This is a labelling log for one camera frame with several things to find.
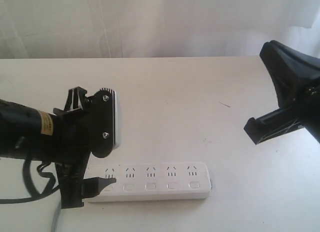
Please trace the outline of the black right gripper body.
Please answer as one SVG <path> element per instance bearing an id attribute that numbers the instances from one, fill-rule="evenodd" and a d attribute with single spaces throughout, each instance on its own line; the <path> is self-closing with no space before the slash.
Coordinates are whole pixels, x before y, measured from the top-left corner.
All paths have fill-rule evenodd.
<path id="1" fill-rule="evenodd" d="M 320 142 L 320 79 L 311 80 L 297 90 L 297 101 L 302 113 L 298 118 L 296 130 L 306 129 Z"/>

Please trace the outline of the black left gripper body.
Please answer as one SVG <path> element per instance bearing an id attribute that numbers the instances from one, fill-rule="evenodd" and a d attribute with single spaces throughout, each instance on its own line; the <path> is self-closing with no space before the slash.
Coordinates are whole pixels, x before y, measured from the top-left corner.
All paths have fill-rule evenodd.
<path id="1" fill-rule="evenodd" d="M 54 163 L 62 209 L 83 207 L 83 200 L 90 198 L 82 197 L 81 192 L 89 157 L 93 155 L 89 138 L 93 95 L 87 96 L 85 89 L 75 87 L 68 91 L 63 110 L 37 111 L 40 159 L 43 164 Z"/>

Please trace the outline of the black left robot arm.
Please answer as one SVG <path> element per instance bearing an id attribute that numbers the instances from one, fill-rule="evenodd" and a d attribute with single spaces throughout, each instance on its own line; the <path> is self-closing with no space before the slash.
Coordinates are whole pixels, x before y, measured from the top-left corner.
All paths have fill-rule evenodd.
<path id="1" fill-rule="evenodd" d="M 0 155 L 23 160 L 27 198 L 2 199 L 3 205 L 29 203 L 60 192 L 62 209 L 81 208 L 117 180 L 85 178 L 90 156 L 107 157 L 120 145 L 117 93 L 102 88 L 87 96 L 69 89 L 64 109 L 47 113 L 11 101 L 0 102 Z"/>

